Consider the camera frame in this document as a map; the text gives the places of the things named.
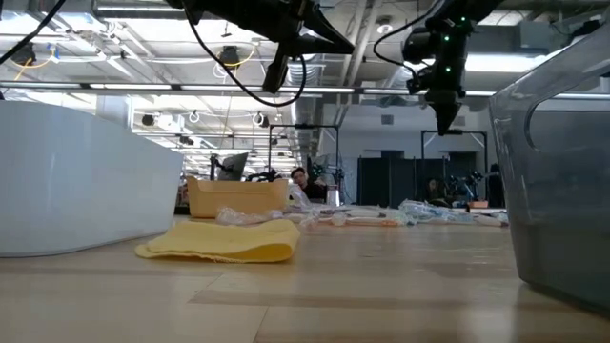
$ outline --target white panel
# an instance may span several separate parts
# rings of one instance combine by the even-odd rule
[[[72,252],[169,228],[182,155],[87,113],[0,102],[0,256]]]

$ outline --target ceiling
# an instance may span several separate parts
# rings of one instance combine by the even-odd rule
[[[40,0],[31,2],[33,4],[28,8],[26,3],[5,0],[3,20],[0,21],[1,51],[7,51],[32,31],[42,17],[44,6],[49,5],[49,2],[45,4]],[[324,15],[339,32],[354,40],[356,52],[348,58],[331,54],[314,56],[308,62],[308,75],[311,76],[308,85],[404,88],[407,78],[404,71],[382,63],[373,54],[373,44],[382,35],[377,32],[377,22],[384,17],[393,28],[397,28],[424,13],[431,3],[429,0],[321,0]],[[478,34],[471,40],[469,50],[472,56],[469,57],[464,82],[466,90],[497,91],[515,81],[535,65],[535,57],[557,49],[573,25],[593,15],[591,13],[601,13],[607,5],[606,1],[504,1],[498,10],[480,23]],[[273,61],[276,44],[224,20],[205,18],[197,26],[203,41],[214,52],[220,52],[224,46],[236,46],[240,59],[242,62],[245,60],[236,72],[237,78],[246,85],[260,85],[266,68]],[[555,26],[549,26],[549,21],[557,20]],[[523,42],[529,39],[527,34],[524,37],[524,33],[530,31],[521,29],[525,27],[524,23],[536,23],[539,25],[537,28],[548,30],[551,44],[544,49],[520,49],[519,42],[522,47]],[[379,52],[401,60],[400,47],[404,38],[404,34],[399,34],[388,39],[379,46]],[[22,69],[6,63],[0,67],[0,79],[138,84],[233,83],[196,43],[183,14],[171,10],[163,1],[68,1],[52,25],[35,38],[34,51],[36,61],[33,66],[36,68]],[[499,55],[504,59],[498,57],[497,63],[490,59]],[[507,55],[514,58],[506,60]],[[298,84],[301,75],[300,65],[291,66],[287,83]],[[96,112],[98,97],[91,93],[49,90],[11,89],[3,90],[3,93],[8,100],[39,101],[90,113]],[[157,134],[149,138],[177,150],[181,145],[176,137],[158,135],[177,130],[210,136],[203,138],[203,142],[197,140],[199,149],[188,147],[180,150],[187,155],[186,168],[191,172],[205,171],[208,156],[214,149],[221,149],[224,154],[258,149],[258,153],[251,156],[249,170],[262,171],[266,165],[261,157],[266,152],[262,149],[267,149],[269,129],[260,128],[253,122],[253,116],[259,112],[267,115],[273,124],[307,122],[333,125],[341,121],[342,130],[353,132],[414,131],[432,129],[435,124],[432,113],[420,109],[417,103],[403,101],[398,102],[399,106],[388,106],[397,103],[388,103],[387,98],[385,103],[380,98],[341,98],[342,106],[338,107],[334,95],[313,96],[302,98],[295,106],[274,109],[241,92],[202,93],[198,96],[140,93],[130,97],[134,108],[133,129],[137,134]],[[288,100],[289,96],[284,94],[266,99],[279,103]],[[471,108],[466,107],[461,115],[466,116],[465,128],[474,130],[476,127],[471,125],[477,121],[468,119],[469,111]],[[152,127],[142,125],[144,114],[157,117],[157,124]],[[394,125],[382,126],[382,114],[394,115]],[[279,134],[280,130],[276,129],[274,133]],[[229,135],[249,138],[237,139]],[[319,135],[319,131],[285,129],[279,134],[274,148],[285,152],[276,154],[273,164],[287,172],[301,163],[305,155],[316,154]]]

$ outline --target black cable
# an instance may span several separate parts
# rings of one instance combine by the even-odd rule
[[[298,98],[301,97],[301,94],[305,90],[305,84],[307,82],[307,77],[305,77],[307,74],[307,65],[305,64],[305,58],[303,57],[303,55],[299,56],[299,58],[301,60],[301,66],[303,66],[303,78],[301,80],[300,88],[298,89],[298,91],[295,94],[295,97],[288,101],[285,101],[283,103],[279,103],[279,104],[263,100],[260,97],[258,97],[256,94],[254,94],[252,91],[248,90],[244,85],[242,85],[242,83],[239,82],[239,80],[233,75],[233,73],[231,72],[229,67],[225,66],[225,64],[218,57],[216,57],[216,55],[206,46],[206,44],[203,43],[203,40],[199,36],[199,33],[197,32],[197,28],[194,25],[193,15],[189,12],[184,0],[182,0],[182,6],[184,7],[184,13],[187,16],[189,26],[191,27],[191,30],[194,33],[194,37],[197,39],[197,42],[199,42],[199,45],[201,46],[201,48],[203,48],[203,50],[206,53],[208,53],[210,55],[210,57],[214,61],[216,61],[216,63],[218,63],[225,70],[225,72],[229,75],[229,77],[231,77],[231,79],[235,82],[235,84],[239,88],[241,88],[243,91],[245,91],[248,95],[250,95],[250,97],[252,97],[252,99],[258,101],[259,103],[261,103],[263,105],[269,106],[269,107],[280,108],[280,107],[285,107],[285,106],[293,104],[296,100],[298,100]]]
[[[0,57],[0,65],[5,63],[6,61],[8,61],[9,58],[11,58],[18,51],[22,50],[38,33],[40,33],[40,31],[48,25],[48,23],[51,21],[53,16],[59,12],[59,9],[61,9],[61,7],[64,5],[65,2],[66,2],[66,0],[59,0],[55,4],[55,6],[53,6],[51,11],[49,11],[47,16],[43,20],[40,21],[40,24],[38,25],[36,30],[32,31],[30,34],[25,36],[19,43],[17,43],[14,47],[10,48],[10,50],[7,51],[7,53],[2,55],[2,57]]]
[[[373,45],[373,53],[375,54],[375,56],[377,56],[377,58],[379,58],[382,61],[385,61],[385,62],[388,62],[388,63],[392,63],[394,65],[406,68],[408,71],[411,72],[411,74],[413,75],[413,78],[417,80],[417,73],[416,73],[416,71],[413,70],[413,68],[407,67],[407,66],[404,65],[404,63],[397,62],[395,60],[389,59],[389,58],[381,55],[379,52],[377,52],[377,47],[379,46],[379,43],[381,43],[382,41],[392,37],[395,34],[401,33],[404,30],[409,29],[410,27],[412,27],[413,25],[417,24],[418,22],[423,20],[425,17],[430,15],[432,13],[432,11],[437,7],[437,3],[438,2],[435,2],[435,4],[432,5],[423,15],[420,15],[419,17],[417,17],[412,22],[407,23],[407,24],[401,26],[400,28],[398,28],[396,30],[393,30],[392,32],[388,32],[385,35],[381,36],[381,38],[377,39],[377,41]]]

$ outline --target yellow towel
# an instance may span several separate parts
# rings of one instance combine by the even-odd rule
[[[184,256],[230,263],[279,262],[293,255],[299,236],[295,224],[285,219],[248,228],[185,221],[137,246],[135,253],[144,258]]]

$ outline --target man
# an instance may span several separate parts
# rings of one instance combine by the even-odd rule
[[[326,185],[322,181],[310,182],[309,176],[301,167],[293,170],[290,177],[310,200],[326,200]]]

